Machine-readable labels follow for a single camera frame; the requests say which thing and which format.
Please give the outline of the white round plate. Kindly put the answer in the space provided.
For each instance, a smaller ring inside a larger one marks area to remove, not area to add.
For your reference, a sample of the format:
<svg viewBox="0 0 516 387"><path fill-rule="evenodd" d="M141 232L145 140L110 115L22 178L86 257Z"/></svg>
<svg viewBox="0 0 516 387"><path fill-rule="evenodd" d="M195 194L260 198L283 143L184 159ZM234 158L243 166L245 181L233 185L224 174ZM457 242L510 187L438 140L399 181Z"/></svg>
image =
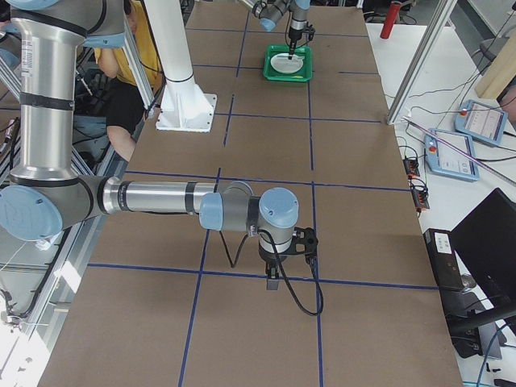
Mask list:
<svg viewBox="0 0 516 387"><path fill-rule="evenodd" d="M300 71L304 65L304 58L298 55L290 55L287 52L278 53L270 60L270 65L281 74L294 74Z"/></svg>

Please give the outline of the green plastic tray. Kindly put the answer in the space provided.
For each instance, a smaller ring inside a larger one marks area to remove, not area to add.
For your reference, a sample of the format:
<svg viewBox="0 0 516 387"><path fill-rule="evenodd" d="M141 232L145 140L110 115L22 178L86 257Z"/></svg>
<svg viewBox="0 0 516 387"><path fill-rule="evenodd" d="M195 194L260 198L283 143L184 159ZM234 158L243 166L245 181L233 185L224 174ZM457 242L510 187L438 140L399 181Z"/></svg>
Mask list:
<svg viewBox="0 0 516 387"><path fill-rule="evenodd" d="M302 56L304 58L304 65L302 69L294 74L281 74L273 69L270 65L271 58L283 52L289 52L289 47L280 44L271 44L267 47L264 56L263 75L269 81L288 81L288 82L307 82L312 78L312 54L310 47L303 46L296 48L294 55ZM292 76L302 76L304 79L291 79Z"/></svg>

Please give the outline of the red cylinder can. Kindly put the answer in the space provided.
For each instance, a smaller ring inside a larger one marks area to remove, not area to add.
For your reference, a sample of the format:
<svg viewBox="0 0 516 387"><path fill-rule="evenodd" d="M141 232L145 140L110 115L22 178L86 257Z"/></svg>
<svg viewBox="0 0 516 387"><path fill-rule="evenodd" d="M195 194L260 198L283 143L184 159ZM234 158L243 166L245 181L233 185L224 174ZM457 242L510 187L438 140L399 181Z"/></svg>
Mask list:
<svg viewBox="0 0 516 387"><path fill-rule="evenodd" d="M381 39L387 40L390 37L391 32L393 30L393 26L397 21L397 17L401 8L402 4L399 1L392 1L390 3L389 9L385 16L385 20L383 22L383 27L381 29Z"/></svg>

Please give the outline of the brown paper table cover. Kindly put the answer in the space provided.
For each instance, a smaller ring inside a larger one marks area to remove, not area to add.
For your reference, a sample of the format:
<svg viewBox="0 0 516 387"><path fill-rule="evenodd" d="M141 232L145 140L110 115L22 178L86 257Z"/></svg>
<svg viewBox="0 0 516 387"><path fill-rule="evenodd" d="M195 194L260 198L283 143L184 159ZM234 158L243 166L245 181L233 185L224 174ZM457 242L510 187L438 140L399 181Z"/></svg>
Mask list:
<svg viewBox="0 0 516 387"><path fill-rule="evenodd" d="M207 133L148 123L128 181L242 181L275 225L314 228L266 287L259 238L198 218L107 218L42 386L459 386L396 135L361 13L313 7L314 75L264 79L263 32L240 5L200 2L186 35L217 94Z"/></svg>

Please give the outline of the black control box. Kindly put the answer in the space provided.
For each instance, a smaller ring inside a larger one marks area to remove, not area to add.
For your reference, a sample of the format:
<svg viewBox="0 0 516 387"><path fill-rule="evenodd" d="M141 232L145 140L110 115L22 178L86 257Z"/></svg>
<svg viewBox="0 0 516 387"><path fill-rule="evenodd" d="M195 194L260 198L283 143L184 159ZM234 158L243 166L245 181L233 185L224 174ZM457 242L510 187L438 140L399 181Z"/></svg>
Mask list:
<svg viewBox="0 0 516 387"><path fill-rule="evenodd" d="M470 274L460 273L450 231L428 228L423 233L436 285L440 290L466 293L477 286Z"/></svg>

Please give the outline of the person in yellow shirt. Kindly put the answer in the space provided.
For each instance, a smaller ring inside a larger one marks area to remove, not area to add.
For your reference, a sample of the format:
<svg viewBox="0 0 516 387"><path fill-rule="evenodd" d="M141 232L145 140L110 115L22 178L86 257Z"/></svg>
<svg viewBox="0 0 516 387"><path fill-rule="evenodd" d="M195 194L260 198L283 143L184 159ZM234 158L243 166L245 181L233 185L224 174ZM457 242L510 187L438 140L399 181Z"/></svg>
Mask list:
<svg viewBox="0 0 516 387"><path fill-rule="evenodd" d="M159 74L161 65L143 5L139 1L125 1L123 6L149 84L157 90L162 81ZM133 134L144 116L144 103L121 48L96 48L94 55L99 68L112 79L112 92L106 111L106 133L114 150L129 161L136 145Z"/></svg>

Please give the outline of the orange black connector board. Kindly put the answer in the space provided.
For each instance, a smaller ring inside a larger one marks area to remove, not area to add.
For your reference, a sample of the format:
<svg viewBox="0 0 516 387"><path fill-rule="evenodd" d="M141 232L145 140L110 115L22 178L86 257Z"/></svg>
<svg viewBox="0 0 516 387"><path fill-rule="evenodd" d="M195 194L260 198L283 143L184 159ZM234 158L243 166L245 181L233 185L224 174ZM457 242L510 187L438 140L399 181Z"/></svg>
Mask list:
<svg viewBox="0 0 516 387"><path fill-rule="evenodd" d="M423 210L429 210L429 191L426 182L420 177L417 159L405 157L402 162L416 211L420 214Z"/></svg>

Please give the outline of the near blue teach pendant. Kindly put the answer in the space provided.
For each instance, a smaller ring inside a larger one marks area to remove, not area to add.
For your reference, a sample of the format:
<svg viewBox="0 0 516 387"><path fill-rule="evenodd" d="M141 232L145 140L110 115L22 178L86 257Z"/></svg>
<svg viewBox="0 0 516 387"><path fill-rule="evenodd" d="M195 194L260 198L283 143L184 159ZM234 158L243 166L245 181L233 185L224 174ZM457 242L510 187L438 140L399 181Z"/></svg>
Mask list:
<svg viewBox="0 0 516 387"><path fill-rule="evenodd" d="M442 139L465 154L474 157L472 137L459 132L431 128L432 135L425 135L424 144L426 163L429 169L441 176L453 177L463 181L478 181L480 174L477 166L465 156L443 144Z"/></svg>

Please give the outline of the blue teach pendant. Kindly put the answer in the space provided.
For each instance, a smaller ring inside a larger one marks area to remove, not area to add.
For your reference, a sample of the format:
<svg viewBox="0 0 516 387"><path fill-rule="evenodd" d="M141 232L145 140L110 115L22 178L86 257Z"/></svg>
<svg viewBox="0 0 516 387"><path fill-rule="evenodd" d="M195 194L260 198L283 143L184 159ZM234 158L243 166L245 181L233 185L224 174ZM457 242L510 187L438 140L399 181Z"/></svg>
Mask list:
<svg viewBox="0 0 516 387"><path fill-rule="evenodd" d="M455 117L455 129L490 146L501 143L508 114L501 108L467 100Z"/></svg>
<svg viewBox="0 0 516 387"><path fill-rule="evenodd" d="M474 157L472 137L459 132L431 128L432 135L425 135L424 144L426 163L429 169L441 176L453 177L463 181L478 181L480 174L477 166L465 156L443 144L442 139L465 154Z"/></svg>

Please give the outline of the far blue teach pendant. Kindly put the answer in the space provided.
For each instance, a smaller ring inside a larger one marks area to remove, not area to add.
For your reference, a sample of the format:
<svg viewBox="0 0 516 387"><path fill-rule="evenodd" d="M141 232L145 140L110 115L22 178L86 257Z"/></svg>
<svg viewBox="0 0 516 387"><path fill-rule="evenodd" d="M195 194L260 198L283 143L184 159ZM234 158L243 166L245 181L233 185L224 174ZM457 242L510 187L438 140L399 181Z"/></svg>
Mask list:
<svg viewBox="0 0 516 387"><path fill-rule="evenodd" d="M455 117L455 129L490 146L501 143L508 114L501 108L467 100Z"/></svg>

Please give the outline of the black monitor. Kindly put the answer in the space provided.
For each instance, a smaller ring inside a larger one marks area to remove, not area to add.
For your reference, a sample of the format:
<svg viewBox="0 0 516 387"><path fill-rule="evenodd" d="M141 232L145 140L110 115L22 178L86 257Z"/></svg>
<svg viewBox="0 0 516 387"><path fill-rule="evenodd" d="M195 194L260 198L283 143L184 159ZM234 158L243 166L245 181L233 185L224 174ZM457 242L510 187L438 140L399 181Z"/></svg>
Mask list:
<svg viewBox="0 0 516 387"><path fill-rule="evenodd" d="M493 307L469 306L447 317L452 343L463 358L482 355L480 329L515 324L515 202L499 188L451 231L451 244Z"/></svg>

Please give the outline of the aluminium frame post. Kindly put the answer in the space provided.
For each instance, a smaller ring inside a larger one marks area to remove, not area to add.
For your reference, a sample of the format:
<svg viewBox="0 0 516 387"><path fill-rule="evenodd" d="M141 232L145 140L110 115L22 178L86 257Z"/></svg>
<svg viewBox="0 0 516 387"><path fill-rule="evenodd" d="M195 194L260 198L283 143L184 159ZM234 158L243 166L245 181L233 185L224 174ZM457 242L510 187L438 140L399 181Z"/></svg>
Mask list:
<svg viewBox="0 0 516 387"><path fill-rule="evenodd" d="M418 76L425 64L427 57L430 55L432 48L437 42L441 31L445 27L457 0L440 0L435 8L435 12L423 33L422 39L418 44L414 56L409 64L405 76L395 94L394 100L389 113L386 117L386 123L394 125L401 113L402 107L405 105L409 97L409 92L418 79Z"/></svg>

